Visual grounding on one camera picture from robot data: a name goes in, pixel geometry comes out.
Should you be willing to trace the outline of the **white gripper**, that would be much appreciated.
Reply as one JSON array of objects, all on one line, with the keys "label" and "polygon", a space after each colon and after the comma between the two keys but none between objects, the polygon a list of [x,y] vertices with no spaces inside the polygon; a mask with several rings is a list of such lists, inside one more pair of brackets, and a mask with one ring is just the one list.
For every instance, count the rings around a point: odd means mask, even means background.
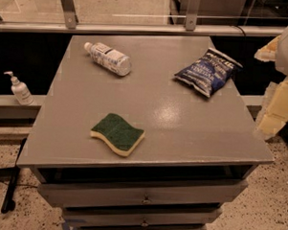
[{"label": "white gripper", "polygon": [[279,36],[258,49],[254,58],[276,62],[276,69],[287,75],[280,83],[271,82],[263,95],[261,109],[255,119],[255,135],[270,139],[288,123],[288,26]]}]

